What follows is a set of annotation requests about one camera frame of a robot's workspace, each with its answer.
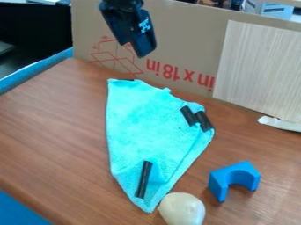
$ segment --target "cardboard box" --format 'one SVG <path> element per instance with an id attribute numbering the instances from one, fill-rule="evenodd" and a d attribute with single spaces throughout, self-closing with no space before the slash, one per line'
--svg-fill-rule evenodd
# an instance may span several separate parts
<path id="1" fill-rule="evenodd" d="M 301 25 L 240 11 L 223 10 L 173 0 L 145 1 L 155 27 L 158 48 L 138 59 L 128 44 L 119 46 L 103 19 L 99 0 L 73 0 L 74 57 L 211 97 L 228 20 L 301 32 Z"/>

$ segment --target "beige object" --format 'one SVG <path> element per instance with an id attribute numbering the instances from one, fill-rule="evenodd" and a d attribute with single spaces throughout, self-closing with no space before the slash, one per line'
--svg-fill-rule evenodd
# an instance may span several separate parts
<path id="1" fill-rule="evenodd" d="M 229 21 L 214 98 L 301 123 L 301 33 Z"/>
<path id="2" fill-rule="evenodd" d="M 167 194 L 158 210 L 168 225 L 201 225 L 206 214 L 202 202 L 188 193 Z"/>
<path id="3" fill-rule="evenodd" d="M 239 11 L 174 0 L 144 2 L 158 41 L 154 52 L 138 59 L 130 46 L 121 47 L 114 41 L 98 10 L 99 0 L 73 0 L 74 57 L 132 73 L 144 81 L 211 97 L 229 19 L 301 31 L 298 23 Z"/>
<path id="4" fill-rule="evenodd" d="M 276 127 L 282 130 L 289 130 L 294 132 L 301 133 L 301 125 L 295 123 L 289 123 L 287 121 L 279 120 L 278 118 L 271 118 L 268 116 L 263 116 L 258 119 L 258 122 L 264 125 L 268 125 L 271 127 Z"/>

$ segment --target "light blue cloth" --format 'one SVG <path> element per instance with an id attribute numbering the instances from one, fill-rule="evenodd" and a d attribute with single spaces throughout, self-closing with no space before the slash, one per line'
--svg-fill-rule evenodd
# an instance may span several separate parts
<path id="1" fill-rule="evenodd" d="M 111 172 L 130 200 L 152 213 L 211 142 L 214 129 L 189 126 L 180 109 L 204 111 L 143 81 L 108 80 L 106 134 Z M 135 197 L 143 161 L 153 163 L 144 200 Z"/>

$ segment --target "table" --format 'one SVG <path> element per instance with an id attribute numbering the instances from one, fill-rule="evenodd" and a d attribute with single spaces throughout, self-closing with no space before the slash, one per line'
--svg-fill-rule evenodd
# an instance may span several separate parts
<path id="1" fill-rule="evenodd" d="M 69 59 L 0 97 L 0 188 L 55 224 L 165 224 L 134 206 L 109 172 L 109 77 L 120 75 Z M 238 106 L 173 94 L 204 105 L 217 130 L 173 188 L 204 202 L 204 224 L 300 224 L 300 134 L 263 126 L 261 114 Z M 242 160 L 261 172 L 259 190 L 233 186 L 217 203 L 209 172 Z"/>

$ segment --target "blue foam block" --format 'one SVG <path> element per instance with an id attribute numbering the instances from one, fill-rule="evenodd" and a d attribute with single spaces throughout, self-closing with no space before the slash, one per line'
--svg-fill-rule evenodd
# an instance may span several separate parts
<path id="1" fill-rule="evenodd" d="M 0 224 L 49 225 L 49 221 L 0 191 Z"/>
<path id="2" fill-rule="evenodd" d="M 249 191 L 257 190 L 261 174 L 248 161 L 212 171 L 209 174 L 209 189 L 219 202 L 224 202 L 229 185 L 243 185 Z"/>

